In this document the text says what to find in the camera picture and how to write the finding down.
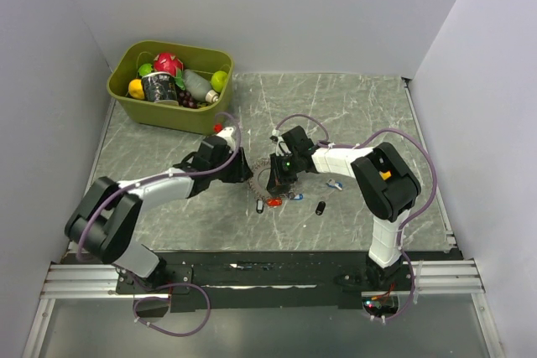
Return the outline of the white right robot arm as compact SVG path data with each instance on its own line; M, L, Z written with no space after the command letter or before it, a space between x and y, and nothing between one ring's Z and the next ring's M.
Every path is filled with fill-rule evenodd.
M418 179L391 143L377 147L343 147L315 144L301 126L281 133L273 130L277 151L270 158L266 190L281 195L290 190L302 172L339 174L357 181L366 206L373 214L373 239L368 250L368 283L387 288L402 264L400 226L409 217L421 193Z

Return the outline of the blue key tag key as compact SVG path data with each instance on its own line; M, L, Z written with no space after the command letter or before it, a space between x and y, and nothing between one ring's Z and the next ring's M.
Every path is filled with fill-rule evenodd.
M342 186L342 183L341 182L338 182L338 181L335 181L334 179L329 179L327 182L326 182L326 185L330 188L333 188L333 189L338 189L338 190L342 190L343 189L343 186Z

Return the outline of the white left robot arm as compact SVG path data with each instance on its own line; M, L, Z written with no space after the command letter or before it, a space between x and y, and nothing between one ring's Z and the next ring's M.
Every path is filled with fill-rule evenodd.
M130 181L96 179L64 233L81 250L136 277L146 292L159 291L173 277L166 261L133 239L141 213L173 200L187 200L214 180L243 183L252 178L243 147L230 137L206 137L199 148L161 174Z

